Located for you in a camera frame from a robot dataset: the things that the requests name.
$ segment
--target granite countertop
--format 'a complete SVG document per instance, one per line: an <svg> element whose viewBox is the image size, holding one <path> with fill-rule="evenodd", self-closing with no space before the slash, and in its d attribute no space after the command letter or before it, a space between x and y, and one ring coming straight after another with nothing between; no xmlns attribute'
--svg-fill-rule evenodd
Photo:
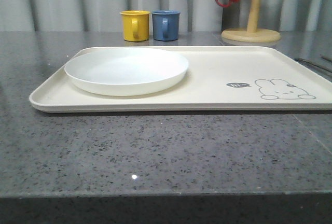
<svg viewBox="0 0 332 224"><path fill-rule="evenodd" d="M331 32L281 34L272 48L332 68L320 59L332 56ZM47 114L29 103L83 48L229 45L219 33L167 43L112 32L1 32L0 40L0 199L332 193L331 111Z"/></svg>

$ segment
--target yellow mug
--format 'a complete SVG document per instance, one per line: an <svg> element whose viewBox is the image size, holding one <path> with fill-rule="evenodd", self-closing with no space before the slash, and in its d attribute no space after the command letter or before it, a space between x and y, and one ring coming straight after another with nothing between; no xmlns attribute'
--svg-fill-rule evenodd
<svg viewBox="0 0 332 224"><path fill-rule="evenodd" d="M125 10L120 12L123 22L123 38L126 41L149 39L149 11Z"/></svg>

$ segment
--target wooden pole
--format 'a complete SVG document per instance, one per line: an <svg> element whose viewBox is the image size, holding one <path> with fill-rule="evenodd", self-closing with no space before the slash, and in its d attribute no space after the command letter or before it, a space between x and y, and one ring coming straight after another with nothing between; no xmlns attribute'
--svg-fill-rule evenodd
<svg viewBox="0 0 332 224"><path fill-rule="evenodd" d="M247 32L249 32L249 33L257 32L260 1L261 0L252 0L251 1L251 8L250 8L248 25L247 25Z"/></svg>

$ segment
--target cartoon rabbit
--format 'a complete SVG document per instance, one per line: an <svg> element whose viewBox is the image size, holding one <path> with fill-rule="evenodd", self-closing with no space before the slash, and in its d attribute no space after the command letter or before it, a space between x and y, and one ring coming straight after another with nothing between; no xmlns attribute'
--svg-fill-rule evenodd
<svg viewBox="0 0 332 224"><path fill-rule="evenodd" d="M259 91L262 93L261 98L265 100L296 100L296 99L315 99L316 97L310 95L302 88L290 84L282 79L256 80L255 84L259 86Z"/></svg>

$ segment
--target tray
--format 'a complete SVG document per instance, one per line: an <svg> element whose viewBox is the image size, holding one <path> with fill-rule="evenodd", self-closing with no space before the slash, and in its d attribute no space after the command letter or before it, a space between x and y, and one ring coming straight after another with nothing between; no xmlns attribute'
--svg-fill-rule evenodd
<svg viewBox="0 0 332 224"><path fill-rule="evenodd" d="M79 51L74 57L102 49ZM267 47L158 46L182 54L189 69L166 90L103 96L74 86L64 66L34 90L32 106L48 113L169 110L330 110L332 83Z"/></svg>

